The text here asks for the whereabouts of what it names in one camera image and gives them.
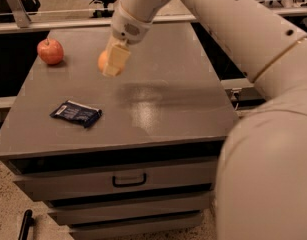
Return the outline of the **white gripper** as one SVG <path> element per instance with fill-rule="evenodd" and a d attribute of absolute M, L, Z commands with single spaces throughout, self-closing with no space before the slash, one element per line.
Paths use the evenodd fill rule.
<path fill-rule="evenodd" d="M 131 16 L 121 4 L 117 5 L 111 22 L 112 36 L 116 39 L 110 39 L 105 49 L 107 63 L 102 72 L 105 76 L 115 77 L 124 70 L 131 54 L 126 42 L 131 45 L 141 42 L 151 25 L 151 22 L 143 22 Z"/>

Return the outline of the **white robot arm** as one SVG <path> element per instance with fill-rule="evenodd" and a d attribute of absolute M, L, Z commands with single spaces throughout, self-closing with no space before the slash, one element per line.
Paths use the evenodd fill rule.
<path fill-rule="evenodd" d="M 119 74 L 170 0 L 118 0 L 101 71 Z M 219 157 L 218 240 L 307 240 L 307 33 L 254 0 L 181 0 L 265 104 Z"/>

